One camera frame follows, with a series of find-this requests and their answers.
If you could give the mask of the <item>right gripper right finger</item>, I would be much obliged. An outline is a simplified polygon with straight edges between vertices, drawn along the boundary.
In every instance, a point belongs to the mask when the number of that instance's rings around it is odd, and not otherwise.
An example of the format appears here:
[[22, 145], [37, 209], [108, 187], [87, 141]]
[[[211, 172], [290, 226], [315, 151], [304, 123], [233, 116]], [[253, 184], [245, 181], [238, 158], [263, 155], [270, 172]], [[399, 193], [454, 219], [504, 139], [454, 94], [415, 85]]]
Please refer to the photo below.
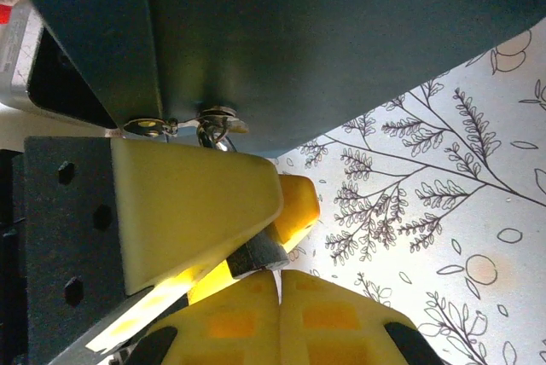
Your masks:
[[297, 270], [282, 272], [282, 364], [441, 364], [417, 326], [371, 298]]

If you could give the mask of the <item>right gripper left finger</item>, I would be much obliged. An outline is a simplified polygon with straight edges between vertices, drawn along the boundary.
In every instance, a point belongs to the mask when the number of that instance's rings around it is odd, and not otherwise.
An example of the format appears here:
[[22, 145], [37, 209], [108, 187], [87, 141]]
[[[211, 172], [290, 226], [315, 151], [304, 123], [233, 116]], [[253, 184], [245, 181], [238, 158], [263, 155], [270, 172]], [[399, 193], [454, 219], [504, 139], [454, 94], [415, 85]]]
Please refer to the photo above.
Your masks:
[[259, 271], [156, 322], [129, 364], [279, 364], [274, 275]]

